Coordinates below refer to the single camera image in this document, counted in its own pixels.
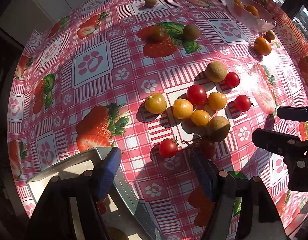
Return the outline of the yellow cherry tomato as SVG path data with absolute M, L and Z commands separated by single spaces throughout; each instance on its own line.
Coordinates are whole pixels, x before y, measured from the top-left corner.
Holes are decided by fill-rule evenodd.
M 190 116 L 191 121 L 196 126 L 206 126 L 209 122 L 210 115 L 208 112 L 204 110 L 195 110 L 193 111 L 192 115 Z
M 176 119 L 183 120 L 189 118 L 194 111 L 192 103 L 186 99 L 176 99 L 172 106 L 172 114 Z
M 225 107 L 227 103 L 227 97 L 225 94 L 219 92 L 211 92 L 208 97 L 208 102 L 213 110 L 219 111 Z
M 145 100 L 145 108 L 148 112 L 159 115 L 166 110 L 167 103 L 161 93 L 153 93 Z

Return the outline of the red cherry tomato right cluster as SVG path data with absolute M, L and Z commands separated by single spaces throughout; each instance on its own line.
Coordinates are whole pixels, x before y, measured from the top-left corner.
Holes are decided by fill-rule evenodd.
M 239 95 L 234 100 L 235 107 L 238 111 L 246 112 L 248 111 L 253 103 L 251 103 L 250 98 L 247 95 Z

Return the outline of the brown longan cluster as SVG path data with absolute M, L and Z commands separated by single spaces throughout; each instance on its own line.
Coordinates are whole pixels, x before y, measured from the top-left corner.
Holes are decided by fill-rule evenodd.
M 221 82 L 227 75 L 227 68 L 221 61 L 214 61 L 207 65 L 206 76 L 215 83 Z
M 229 130 L 229 121 L 223 116 L 215 116 L 207 124 L 207 135 L 215 142 L 223 141 L 229 134 Z

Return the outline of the brown longan far edge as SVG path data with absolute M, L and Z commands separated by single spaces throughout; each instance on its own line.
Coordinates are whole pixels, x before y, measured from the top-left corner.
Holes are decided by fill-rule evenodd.
M 145 0 L 145 6 L 147 8 L 154 8 L 157 4 L 157 0 Z

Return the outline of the yellow cherry tomato lower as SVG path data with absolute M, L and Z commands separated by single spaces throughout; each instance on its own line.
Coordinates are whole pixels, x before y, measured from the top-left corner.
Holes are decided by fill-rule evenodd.
M 190 116 L 191 121 L 196 126 L 206 126 L 209 122 L 210 115 L 208 112 L 204 110 L 195 110 L 193 111 L 192 115 Z

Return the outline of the yellow cherry tomato leftmost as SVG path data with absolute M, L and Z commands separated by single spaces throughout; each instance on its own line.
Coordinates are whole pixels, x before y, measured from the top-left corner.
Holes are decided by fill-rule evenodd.
M 145 108 L 148 112 L 159 115 L 166 110 L 167 103 L 161 93 L 153 93 L 145 100 Z

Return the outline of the brown longan table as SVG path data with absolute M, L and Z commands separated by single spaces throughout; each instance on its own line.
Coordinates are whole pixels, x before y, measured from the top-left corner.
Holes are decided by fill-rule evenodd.
M 111 240 L 128 240 L 128 236 L 120 229 L 109 226 L 106 230 Z

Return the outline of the brown longan on leaf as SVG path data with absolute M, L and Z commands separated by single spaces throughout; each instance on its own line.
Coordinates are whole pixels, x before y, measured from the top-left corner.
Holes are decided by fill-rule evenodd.
M 186 40 L 196 40 L 200 36 L 200 30 L 195 25 L 187 25 L 183 29 L 183 37 Z

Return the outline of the brown longan near bowl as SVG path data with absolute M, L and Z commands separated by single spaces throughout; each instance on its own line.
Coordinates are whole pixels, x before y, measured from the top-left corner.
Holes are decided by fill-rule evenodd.
M 275 40 L 276 38 L 275 33 L 272 30 L 267 31 L 266 36 L 271 41 Z

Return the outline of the clear glass bowl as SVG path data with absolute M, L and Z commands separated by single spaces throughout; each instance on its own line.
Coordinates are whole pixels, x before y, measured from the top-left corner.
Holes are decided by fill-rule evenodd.
M 273 16 L 253 0 L 226 0 L 229 12 L 239 22 L 259 33 L 266 33 L 276 26 Z

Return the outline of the red cherry tomato cluster centre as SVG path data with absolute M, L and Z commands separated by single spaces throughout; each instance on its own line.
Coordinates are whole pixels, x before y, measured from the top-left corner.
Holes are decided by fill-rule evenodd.
M 192 85 L 187 89 L 187 99 L 193 105 L 201 105 L 207 99 L 206 90 L 201 85 Z

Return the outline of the pink strawberry patterned tablecloth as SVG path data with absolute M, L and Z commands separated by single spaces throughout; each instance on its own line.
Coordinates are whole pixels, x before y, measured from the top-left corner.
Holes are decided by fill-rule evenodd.
M 226 0 L 157 0 L 154 8 L 145 0 L 89 0 L 48 31 L 33 32 L 15 72 L 7 117 L 11 170 L 27 216 L 36 206 L 27 181 L 77 154 L 76 138 L 95 121 L 101 144 L 123 151 L 122 174 L 163 239 L 199 239 L 198 209 L 188 202 L 197 180 L 184 144 L 195 130 L 170 109 L 156 116 L 143 107 L 153 93 L 172 106 L 198 83 L 228 100 L 210 113 L 230 124 L 215 145 L 217 166 L 260 176 L 284 226 L 306 217 L 308 193 L 288 189 L 282 157 L 255 147 L 251 135 L 260 127 L 308 139 L 308 124 L 276 115 L 280 105 L 308 104 L 308 42 L 273 1 L 253 1 L 273 16 L 275 40 L 239 22 Z M 187 25 L 200 30 L 196 40 L 183 37 Z M 270 55 L 255 51 L 258 37 L 268 40 Z M 238 87 L 207 78 L 214 61 L 238 74 Z M 246 112 L 235 107 L 239 95 L 253 103 Z M 158 148 L 167 138 L 177 139 L 178 152 L 162 158 Z

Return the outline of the tangerine in bowl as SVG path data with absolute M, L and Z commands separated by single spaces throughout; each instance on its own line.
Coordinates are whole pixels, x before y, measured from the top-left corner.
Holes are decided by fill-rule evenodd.
M 234 0 L 234 2 L 235 2 L 238 6 L 240 6 L 241 8 L 244 8 L 244 5 L 243 5 L 243 3 L 242 3 L 240 0 Z
M 247 10 L 248 12 L 253 14 L 255 17 L 259 17 L 258 9 L 256 7 L 254 7 L 253 5 L 247 5 L 245 7 L 245 10 Z

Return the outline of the orange tangerine near bowl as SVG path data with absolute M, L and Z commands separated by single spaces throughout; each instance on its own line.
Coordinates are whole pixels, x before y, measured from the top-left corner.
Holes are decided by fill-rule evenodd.
M 263 37 L 258 37 L 254 41 L 254 49 L 257 53 L 262 56 L 270 55 L 272 47 L 267 39 Z

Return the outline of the tangerine in bowl right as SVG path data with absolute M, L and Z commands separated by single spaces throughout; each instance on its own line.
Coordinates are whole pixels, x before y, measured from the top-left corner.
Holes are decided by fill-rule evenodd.
M 256 7 L 254 7 L 253 5 L 247 5 L 245 7 L 245 10 L 247 10 L 248 12 L 253 14 L 255 17 L 259 17 L 258 9 Z

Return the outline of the tangerine in bowl left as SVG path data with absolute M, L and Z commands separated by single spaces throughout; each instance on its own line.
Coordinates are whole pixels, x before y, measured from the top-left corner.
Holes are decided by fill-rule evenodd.
M 240 0 L 234 0 L 234 2 L 235 2 L 238 6 L 240 6 L 241 8 L 244 8 L 244 5 L 243 5 L 243 3 L 242 3 Z

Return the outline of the yellow cherry tomato right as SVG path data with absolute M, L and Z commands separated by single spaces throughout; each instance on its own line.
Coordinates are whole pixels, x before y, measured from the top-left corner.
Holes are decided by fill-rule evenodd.
M 213 110 L 219 111 L 225 107 L 227 103 L 227 97 L 225 94 L 219 92 L 211 92 L 208 97 L 208 102 Z

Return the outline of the white rectangular tray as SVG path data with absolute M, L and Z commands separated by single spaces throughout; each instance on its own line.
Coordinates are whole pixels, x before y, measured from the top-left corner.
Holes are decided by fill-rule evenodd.
M 103 201 L 112 186 L 150 239 L 161 231 L 122 174 L 118 147 L 94 147 L 60 161 L 32 177 L 27 185 L 36 206 L 25 239 L 110 239 L 102 219 Z

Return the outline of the red cherry tomato cluster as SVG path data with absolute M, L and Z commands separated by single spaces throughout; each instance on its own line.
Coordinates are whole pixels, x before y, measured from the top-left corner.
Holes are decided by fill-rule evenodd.
M 201 85 L 192 85 L 187 89 L 187 99 L 193 105 L 201 105 L 207 99 L 206 90 Z
M 246 112 L 248 111 L 253 103 L 251 103 L 250 98 L 247 95 L 239 95 L 234 100 L 235 107 L 238 111 Z

